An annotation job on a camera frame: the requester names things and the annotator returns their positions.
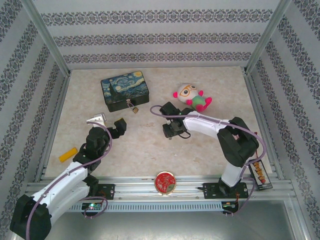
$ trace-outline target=padlock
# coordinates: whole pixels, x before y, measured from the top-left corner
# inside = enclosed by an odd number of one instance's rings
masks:
[[[132,109],[132,112],[134,112],[135,114],[139,111],[139,109],[136,106],[134,108],[131,108],[131,109]]]
[[[127,103],[128,107],[132,110],[132,112],[134,112],[135,114],[139,111],[139,109],[132,104],[130,99],[127,99],[126,103]]]

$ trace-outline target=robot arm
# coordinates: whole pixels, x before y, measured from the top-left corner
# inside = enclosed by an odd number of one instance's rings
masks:
[[[219,180],[219,189],[225,196],[228,196],[240,182],[246,163],[258,149],[259,143],[247,132],[220,123],[230,123],[249,130],[245,122],[239,117],[226,120],[205,116],[190,108],[180,111],[171,102],[163,105],[160,112],[168,116],[165,117],[167,124],[162,127],[164,135],[169,139],[189,133],[188,131],[196,131],[219,140],[223,154],[228,161]],[[178,115],[190,117],[170,117]]]
[[[97,123],[104,127],[106,126],[105,122],[104,113],[99,113],[87,120],[88,124]],[[81,146],[72,163],[63,173],[32,196],[24,194],[18,199],[10,224],[11,231],[26,239],[28,217],[36,202],[44,196],[37,206],[30,223],[30,239],[44,240],[56,220],[73,204],[87,196],[94,197],[96,195],[99,181],[90,174],[98,167],[101,160],[84,167],[80,166],[102,157],[109,145],[110,137],[108,133],[97,124],[93,124],[93,128],[90,129],[86,137],[86,143]],[[108,130],[112,139],[117,139],[124,135],[127,124],[121,118],[114,125],[116,128],[109,127]],[[67,176],[56,183],[49,193],[44,194],[64,174],[67,174]]]

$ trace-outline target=plush toy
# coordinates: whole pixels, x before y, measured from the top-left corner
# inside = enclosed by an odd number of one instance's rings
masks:
[[[205,110],[212,102],[211,97],[204,98],[204,91],[199,91],[192,84],[186,83],[179,87],[178,91],[173,94],[181,102],[192,106],[197,112]]]

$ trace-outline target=cable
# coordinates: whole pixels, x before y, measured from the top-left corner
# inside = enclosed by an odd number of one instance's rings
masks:
[[[233,213],[232,211],[223,209],[222,213],[223,213],[223,212],[226,212],[226,213],[225,213],[225,217],[227,217],[227,213],[231,214],[231,216],[234,217],[234,213]]]
[[[82,198],[81,200],[93,200],[93,199],[101,199],[102,202],[105,200],[105,207],[103,208],[102,211],[98,212],[96,215],[93,215],[93,216],[88,216],[88,215],[86,215],[87,210],[89,209],[89,208],[87,207],[87,208],[84,210],[84,213],[83,213],[84,218],[89,217],[90,219],[94,219],[94,218],[100,216],[105,210],[107,210],[108,200],[107,200],[105,197],[103,197],[103,196],[88,196],[88,197]]]
[[[254,180],[252,177],[242,177],[242,176],[243,176],[246,168],[248,168],[250,164],[253,164],[253,163],[261,160],[261,159],[265,156],[265,154],[266,154],[266,152],[267,152],[267,146],[266,146],[265,141],[264,141],[260,136],[258,136],[257,134],[255,134],[254,132],[252,132],[252,131],[244,128],[244,127],[241,127],[241,126],[238,126],[238,125],[234,125],[234,124],[229,123],[229,122],[219,121],[219,120],[212,119],[212,118],[210,118],[210,117],[206,117],[206,116],[203,116],[203,115],[196,115],[196,114],[190,114],[190,115],[170,115],[170,116],[168,116],[168,115],[162,115],[162,114],[160,114],[160,113],[154,112],[154,111],[153,111],[154,108],[162,108],[162,106],[161,106],[161,105],[154,105],[154,106],[150,107],[150,112],[151,112],[153,115],[156,115],[156,116],[159,116],[159,117],[163,117],[163,118],[171,117],[171,118],[200,118],[200,119],[204,119],[204,120],[207,120],[207,121],[212,122],[212,123],[222,124],[222,125],[226,125],[226,126],[229,126],[229,127],[232,127],[232,128],[236,128],[236,129],[242,130],[242,131],[244,131],[244,132],[246,132],[246,133],[254,136],[254,137],[261,143],[261,145],[262,145],[262,147],[263,147],[263,150],[262,150],[261,155],[258,156],[256,159],[249,160],[249,161],[242,167],[242,171],[241,171],[240,176],[239,176],[240,178],[242,178],[242,179],[244,179],[244,180],[252,180],[252,182],[253,182],[253,186],[252,186],[252,189],[251,189],[250,194],[248,195],[247,199],[245,200],[245,202],[243,203],[243,205],[241,206],[241,208],[237,211],[237,213],[238,213],[241,209],[243,209],[244,206],[248,203],[248,201],[249,201],[252,193],[253,193],[254,190],[255,190],[256,182],[255,182],[255,180]]]
[[[236,211],[236,214],[238,214],[240,212],[240,210],[242,210],[244,208],[244,206],[248,203],[249,198],[251,197],[252,193],[255,190],[255,185],[256,185],[256,181],[252,178],[252,177],[243,177],[242,179],[244,180],[251,180],[252,181],[252,189],[249,193],[249,196],[246,198],[246,200],[244,201],[244,203],[242,204],[241,208],[238,209],[238,211]]]
[[[181,136],[181,134],[178,134],[178,136],[182,139],[189,139],[191,137],[191,133],[188,131],[185,131],[186,134],[188,134],[188,136]]]
[[[96,160],[92,160],[92,161],[90,161],[90,162],[87,162],[87,163],[85,163],[85,164],[82,164],[82,165],[80,165],[80,166],[77,166],[77,167],[75,167],[74,169],[70,170],[69,172],[63,174],[61,177],[59,177],[56,181],[54,181],[54,182],[44,191],[44,193],[41,195],[41,197],[38,199],[38,201],[37,201],[37,202],[35,203],[35,205],[33,206],[32,210],[31,210],[31,212],[30,212],[30,215],[29,215],[29,217],[28,217],[28,220],[27,220],[27,222],[26,222],[26,232],[25,232],[25,239],[26,239],[26,240],[30,240],[30,224],[31,224],[32,216],[33,216],[33,214],[35,213],[35,211],[36,211],[38,205],[40,204],[40,202],[42,201],[42,199],[44,199],[44,198],[47,196],[47,194],[49,193],[49,191],[50,191],[58,182],[60,182],[62,179],[64,179],[66,176],[68,176],[68,174],[71,174],[71,173],[73,173],[74,171],[77,171],[77,170],[80,169],[80,168],[84,168],[84,167],[86,167],[86,166],[88,166],[88,165],[91,165],[91,164],[94,164],[94,163],[98,162],[99,160],[103,159],[103,158],[110,152],[110,149],[111,149],[111,147],[112,147],[112,136],[111,136],[110,131],[109,131],[104,125],[102,125],[102,124],[100,124],[100,123],[97,123],[97,122],[88,121],[87,124],[95,124],[95,125],[98,125],[100,128],[102,128],[104,131],[106,131],[106,132],[108,133],[109,138],[110,138],[110,142],[109,142],[109,147],[108,147],[108,149],[104,152],[104,154],[103,154],[101,157],[97,158]]]

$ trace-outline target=striped wallpaper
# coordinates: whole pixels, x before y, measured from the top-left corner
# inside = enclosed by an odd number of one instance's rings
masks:
[[[279,0],[35,0],[70,69],[245,67]]]
[[[35,179],[63,73],[18,0],[0,0],[0,239]]]
[[[320,239],[320,8],[293,0],[251,73],[311,239]]]

